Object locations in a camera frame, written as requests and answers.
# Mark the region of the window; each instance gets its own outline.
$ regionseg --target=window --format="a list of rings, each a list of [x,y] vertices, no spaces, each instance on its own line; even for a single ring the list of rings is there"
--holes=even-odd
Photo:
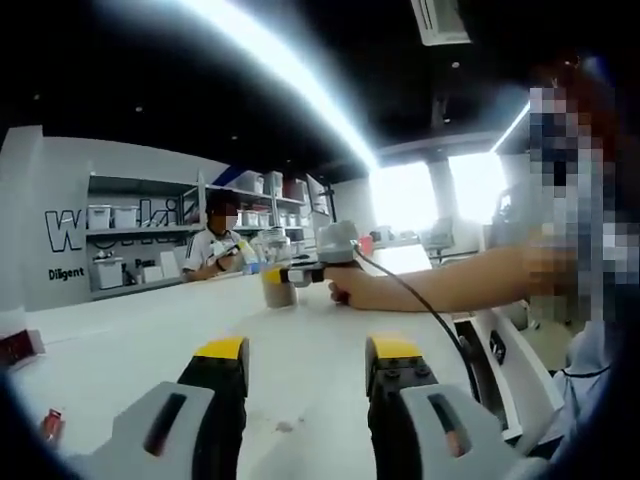
[[[460,216],[490,224],[500,193],[507,188],[500,157],[478,153],[449,157]]]
[[[438,218],[429,168],[424,162],[374,170],[369,175],[376,223],[395,231],[420,231]]]

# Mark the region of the ceiling light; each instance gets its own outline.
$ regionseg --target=ceiling light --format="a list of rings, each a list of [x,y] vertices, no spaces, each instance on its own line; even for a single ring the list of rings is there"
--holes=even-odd
[[[378,166],[375,154],[333,102],[332,95],[282,40],[229,1],[180,1],[209,20],[274,76],[288,83],[342,137],[367,167],[374,169]]]
[[[518,124],[522,121],[522,119],[524,118],[524,116],[529,113],[529,110],[531,109],[531,102],[527,102],[527,104],[524,106],[524,108],[522,109],[522,111],[518,114],[518,116],[516,117],[516,119],[513,121],[513,123],[509,126],[509,128],[507,128],[507,130],[502,134],[502,136],[498,139],[498,141],[496,142],[496,144],[491,147],[491,150],[489,150],[490,153],[494,153],[499,147],[500,145],[502,145],[504,143],[504,141],[507,139],[507,137],[511,134],[511,132],[513,132],[513,130],[518,126]]]

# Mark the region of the small red item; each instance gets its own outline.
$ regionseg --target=small red item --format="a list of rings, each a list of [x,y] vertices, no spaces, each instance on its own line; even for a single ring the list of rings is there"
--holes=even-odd
[[[62,434],[62,427],[64,421],[62,420],[62,413],[53,408],[49,409],[49,414],[44,417],[40,424],[40,430],[44,435],[44,441],[53,447],[56,447],[60,436]]]

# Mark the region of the white table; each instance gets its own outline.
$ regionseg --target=white table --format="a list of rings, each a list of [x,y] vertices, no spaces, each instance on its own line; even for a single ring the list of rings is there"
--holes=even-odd
[[[109,438],[116,414],[158,382],[177,380],[199,346],[246,335],[250,392],[238,478],[373,479],[366,336],[401,333],[441,383],[469,391],[463,363],[430,315],[336,306],[325,285],[299,297],[295,307],[267,310],[260,278],[240,276],[33,313],[29,326],[41,330],[47,354],[14,380],[34,422],[49,408],[63,412],[61,453],[90,453]]]

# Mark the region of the white t-shirt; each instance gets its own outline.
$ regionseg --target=white t-shirt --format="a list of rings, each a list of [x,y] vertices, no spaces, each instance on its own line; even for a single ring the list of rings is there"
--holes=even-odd
[[[196,233],[187,244],[186,260],[182,268],[187,270],[200,270],[203,267],[213,265],[218,255],[221,255],[233,247],[240,245],[240,254],[236,255],[233,266],[229,272],[242,270],[245,263],[250,263],[245,259],[246,248],[250,248],[240,235],[227,230],[224,235],[215,235],[206,228],[202,232]]]

